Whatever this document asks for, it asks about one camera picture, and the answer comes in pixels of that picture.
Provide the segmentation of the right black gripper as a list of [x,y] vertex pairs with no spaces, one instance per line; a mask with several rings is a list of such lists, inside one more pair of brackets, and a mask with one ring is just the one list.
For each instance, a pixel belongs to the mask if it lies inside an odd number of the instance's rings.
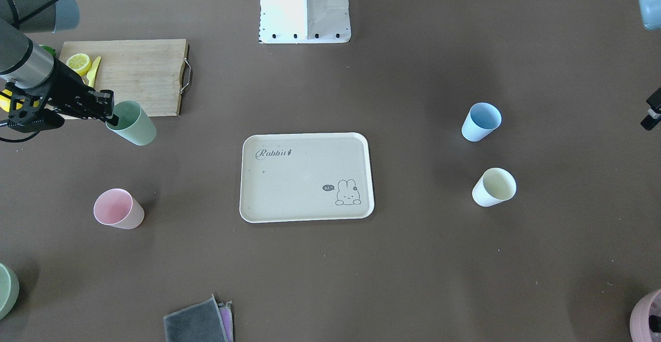
[[79,119],[102,120],[107,127],[116,127],[119,117],[113,114],[114,92],[93,91],[82,78],[60,61],[54,61],[52,72],[43,83],[48,104],[56,112]]

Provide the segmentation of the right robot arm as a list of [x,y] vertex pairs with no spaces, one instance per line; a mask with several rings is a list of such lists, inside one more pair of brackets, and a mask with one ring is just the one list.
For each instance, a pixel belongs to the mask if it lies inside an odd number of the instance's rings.
[[75,0],[2,0],[2,97],[9,100],[2,126],[22,133],[42,132],[63,126],[66,116],[117,125],[113,92],[85,84],[30,37],[74,29],[79,22]]

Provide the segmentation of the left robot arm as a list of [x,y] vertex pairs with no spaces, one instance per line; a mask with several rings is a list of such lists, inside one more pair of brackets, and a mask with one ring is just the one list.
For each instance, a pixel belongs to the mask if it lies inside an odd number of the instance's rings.
[[[660,29],[660,0],[638,0],[642,24],[647,30]],[[649,95],[646,103],[649,109],[645,118],[641,121],[641,126],[650,131],[655,128],[660,121],[660,88]]]

